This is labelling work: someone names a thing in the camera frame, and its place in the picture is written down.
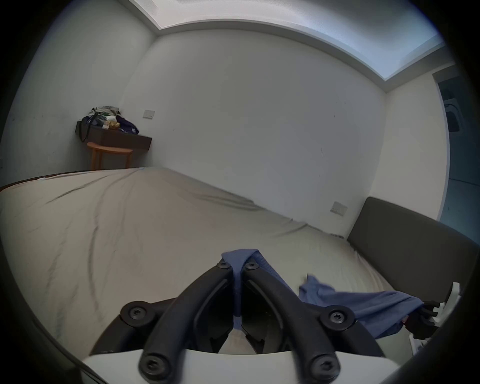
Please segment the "recessed ceiling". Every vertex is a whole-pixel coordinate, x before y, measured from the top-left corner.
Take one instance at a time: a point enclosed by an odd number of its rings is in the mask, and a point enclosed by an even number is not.
[[[444,46],[402,0],[130,0],[159,29],[218,20],[274,24],[347,53],[387,81]]]

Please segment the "blue cloth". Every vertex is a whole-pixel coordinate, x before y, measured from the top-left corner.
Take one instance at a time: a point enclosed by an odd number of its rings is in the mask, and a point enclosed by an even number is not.
[[[120,131],[138,135],[138,129],[137,127],[135,127],[133,123],[124,119],[122,116],[120,116],[120,114],[117,114],[115,118],[117,119],[117,122],[120,123],[120,128],[119,128]]]
[[[248,259],[253,258],[257,264],[288,287],[280,275],[267,263],[258,249],[237,249],[231,252],[222,253],[222,258],[232,266],[233,269],[233,314],[240,317],[241,314],[241,270]]]
[[[402,328],[401,320],[423,305],[420,299],[398,291],[335,292],[312,275],[307,275],[307,281],[300,286],[299,297],[303,302],[321,307],[344,305],[350,308],[375,338],[397,333]]]
[[[241,329],[241,271],[251,257],[261,268],[288,287],[257,249],[238,249],[223,253],[222,258],[233,268],[235,329]],[[398,291],[335,292],[331,286],[320,283],[312,275],[307,275],[307,281],[300,287],[299,297],[303,302],[321,307],[344,305],[350,308],[356,319],[375,338],[397,333],[402,328],[401,320],[423,305],[420,299]]]

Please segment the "mattress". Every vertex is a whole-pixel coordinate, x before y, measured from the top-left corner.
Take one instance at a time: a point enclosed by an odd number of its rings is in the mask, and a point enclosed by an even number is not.
[[[166,168],[59,175],[0,192],[0,233],[36,316],[85,358],[129,301],[178,296],[222,252],[257,248],[298,292],[392,287],[343,239]]]

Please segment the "wall outlet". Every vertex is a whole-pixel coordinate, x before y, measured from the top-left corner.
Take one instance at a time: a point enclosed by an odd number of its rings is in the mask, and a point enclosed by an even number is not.
[[[153,115],[155,115],[155,111],[146,109],[144,112],[144,119],[153,119]]]
[[[343,204],[340,204],[338,201],[335,201],[333,203],[332,209],[330,209],[330,212],[336,213],[337,215],[340,215],[340,216],[343,216],[346,211],[347,211],[347,207],[344,206]]]

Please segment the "black screw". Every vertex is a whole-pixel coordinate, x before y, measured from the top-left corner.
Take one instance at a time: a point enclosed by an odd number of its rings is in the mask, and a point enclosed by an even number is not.
[[[258,268],[258,264],[257,263],[254,263],[254,262],[250,262],[250,263],[247,263],[245,265],[245,268],[247,269],[257,269]]]
[[[342,312],[332,312],[330,314],[330,321],[335,324],[342,324],[345,321],[345,315]]]
[[[218,262],[217,267],[222,268],[222,269],[228,269],[228,268],[230,268],[230,264],[222,259]]]
[[[130,312],[128,314],[132,319],[140,320],[140,319],[143,319],[145,317],[147,312],[146,312],[145,308],[133,307],[132,309],[130,309]]]
[[[139,368],[147,379],[155,381],[165,379],[170,373],[168,362],[163,357],[155,355],[142,358]]]
[[[310,365],[310,373],[317,380],[332,381],[340,373],[340,364],[332,356],[318,356]]]

